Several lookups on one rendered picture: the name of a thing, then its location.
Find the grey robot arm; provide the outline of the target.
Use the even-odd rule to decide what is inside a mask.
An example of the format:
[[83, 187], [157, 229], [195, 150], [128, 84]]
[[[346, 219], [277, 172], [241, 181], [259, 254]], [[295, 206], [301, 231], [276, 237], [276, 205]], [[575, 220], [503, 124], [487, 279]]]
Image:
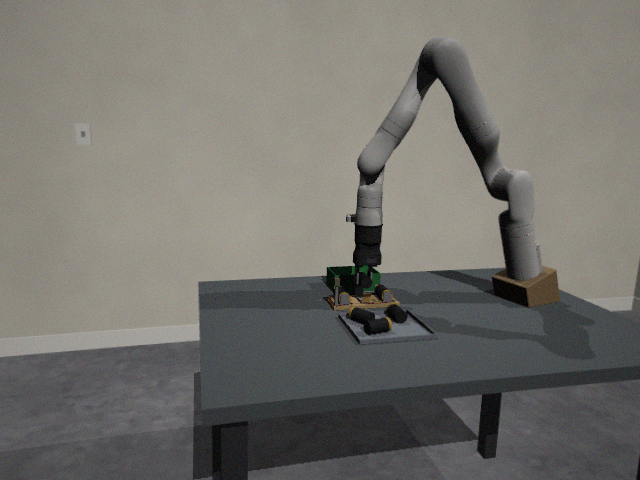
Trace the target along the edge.
[[533, 279], [543, 272], [533, 222], [533, 181], [528, 172], [507, 169], [502, 162], [498, 123], [475, 80], [465, 48], [456, 39], [436, 37], [424, 46], [400, 96], [358, 158], [357, 206], [382, 207], [385, 163], [411, 128], [437, 78], [452, 100], [456, 124], [490, 195], [508, 201], [508, 209], [498, 218], [507, 276]]

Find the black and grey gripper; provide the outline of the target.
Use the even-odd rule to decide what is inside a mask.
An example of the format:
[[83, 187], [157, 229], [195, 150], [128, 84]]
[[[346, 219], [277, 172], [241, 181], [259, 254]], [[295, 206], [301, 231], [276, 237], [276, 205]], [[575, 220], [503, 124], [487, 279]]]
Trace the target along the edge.
[[346, 216], [346, 222], [355, 222], [354, 282], [359, 284], [359, 268], [368, 266], [367, 276], [372, 279], [373, 267], [381, 265], [382, 207], [356, 208], [356, 214]]

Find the green open-top box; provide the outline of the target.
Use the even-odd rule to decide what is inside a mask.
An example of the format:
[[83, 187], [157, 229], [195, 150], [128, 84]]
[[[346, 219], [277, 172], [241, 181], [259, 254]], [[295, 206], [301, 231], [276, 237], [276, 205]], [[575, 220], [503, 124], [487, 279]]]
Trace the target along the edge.
[[[368, 266], [363, 266], [359, 268], [359, 271], [364, 272], [367, 275]], [[349, 274], [349, 275], [348, 275]], [[355, 293], [355, 287], [361, 286], [360, 284], [356, 284], [354, 282], [355, 277], [355, 266], [339, 266], [339, 267], [327, 267], [327, 280], [326, 285], [334, 291], [334, 277], [340, 278], [340, 287], [347, 293]], [[372, 272], [372, 286], [370, 288], [365, 289], [364, 292], [375, 292], [375, 285], [380, 284], [381, 273], [373, 268]]]

